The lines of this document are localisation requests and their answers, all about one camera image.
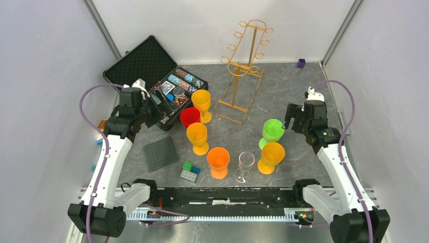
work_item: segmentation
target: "gray silicone mat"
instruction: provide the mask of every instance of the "gray silicone mat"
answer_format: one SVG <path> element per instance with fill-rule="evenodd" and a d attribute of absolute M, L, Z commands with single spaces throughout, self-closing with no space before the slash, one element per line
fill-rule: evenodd
<path fill-rule="evenodd" d="M 154 172 L 179 161 L 176 147 L 171 137 L 166 137 L 144 146 L 143 153 L 149 172 Z"/>

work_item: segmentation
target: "black foam lid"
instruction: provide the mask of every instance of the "black foam lid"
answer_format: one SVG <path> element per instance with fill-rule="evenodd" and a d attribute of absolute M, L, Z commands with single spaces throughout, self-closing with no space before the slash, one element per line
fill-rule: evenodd
<path fill-rule="evenodd" d="M 131 86 L 139 78 L 150 89 L 177 67 L 177 63 L 151 35 L 103 72 L 108 82 Z"/>

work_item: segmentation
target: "gray table surface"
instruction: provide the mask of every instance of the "gray table surface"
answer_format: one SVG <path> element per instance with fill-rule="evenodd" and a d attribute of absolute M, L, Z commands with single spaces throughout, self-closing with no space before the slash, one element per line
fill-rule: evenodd
<path fill-rule="evenodd" d="M 302 104 L 305 100 L 303 93 L 307 88 L 325 80 L 322 69 L 317 63 L 307 63 L 303 69 L 297 68 L 296 64 L 292 63 L 259 64 L 259 67 L 260 71 L 264 71 L 262 82 L 244 124 L 240 125 L 213 113 L 213 107 L 224 93 L 227 82 L 231 80 L 227 66 L 225 64 L 183 66 L 187 71 L 209 83 L 210 112 L 213 117 L 206 124 L 207 142 L 210 148 L 223 147 L 228 150 L 231 160 L 226 178 L 217 180 L 211 176 L 206 155 L 197 156 L 193 153 L 192 145 L 186 137 L 186 129 L 178 121 L 167 132 L 157 126 L 150 129 L 142 127 L 124 161 L 118 184 L 142 178 L 155 180 L 158 187 L 292 186 L 295 180 L 315 178 L 322 186 L 332 186 L 325 168 L 305 142 L 305 137 L 291 130 L 287 130 L 279 140 L 286 150 L 286 156 L 275 171 L 270 175 L 264 175 L 258 171 L 256 163 L 261 158 L 258 142 L 262 138 L 264 122 L 272 118 L 283 121 L 289 103 Z M 240 79 L 236 98 L 237 105 L 248 106 L 257 82 L 258 78 L 249 75 Z M 233 87 L 225 97 L 225 100 L 229 102 L 232 98 L 232 90 Z M 340 128 L 340 121 L 329 87 L 322 86 L 317 89 L 317 92 L 321 92 L 325 96 L 329 125 Z M 243 115 L 241 111 L 232 110 L 222 104 L 219 105 L 218 112 L 235 118 Z M 143 147 L 167 136 L 173 138 L 180 160 L 173 165 L 149 173 Z M 239 183 L 235 180 L 234 173 L 238 169 L 238 156 L 243 151 L 251 151 L 255 155 L 256 161 L 251 169 L 251 179 L 246 183 Z M 180 178 L 185 161 L 201 168 L 195 184 Z"/>

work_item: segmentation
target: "green block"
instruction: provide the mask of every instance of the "green block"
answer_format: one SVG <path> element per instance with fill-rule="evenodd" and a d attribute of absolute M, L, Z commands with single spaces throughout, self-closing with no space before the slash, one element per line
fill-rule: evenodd
<path fill-rule="evenodd" d="M 190 162 L 185 162 L 184 164 L 183 164 L 183 169 L 184 170 L 186 170 L 186 171 L 191 171 L 192 170 L 192 164 L 190 163 Z"/>

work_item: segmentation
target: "red plastic cup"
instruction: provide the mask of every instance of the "red plastic cup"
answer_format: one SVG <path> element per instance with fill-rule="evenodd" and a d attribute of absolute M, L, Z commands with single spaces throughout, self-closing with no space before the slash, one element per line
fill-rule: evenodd
<path fill-rule="evenodd" d="M 180 121 L 188 128 L 190 124 L 201 122 L 201 113 L 197 108 L 186 108 L 180 114 Z"/>

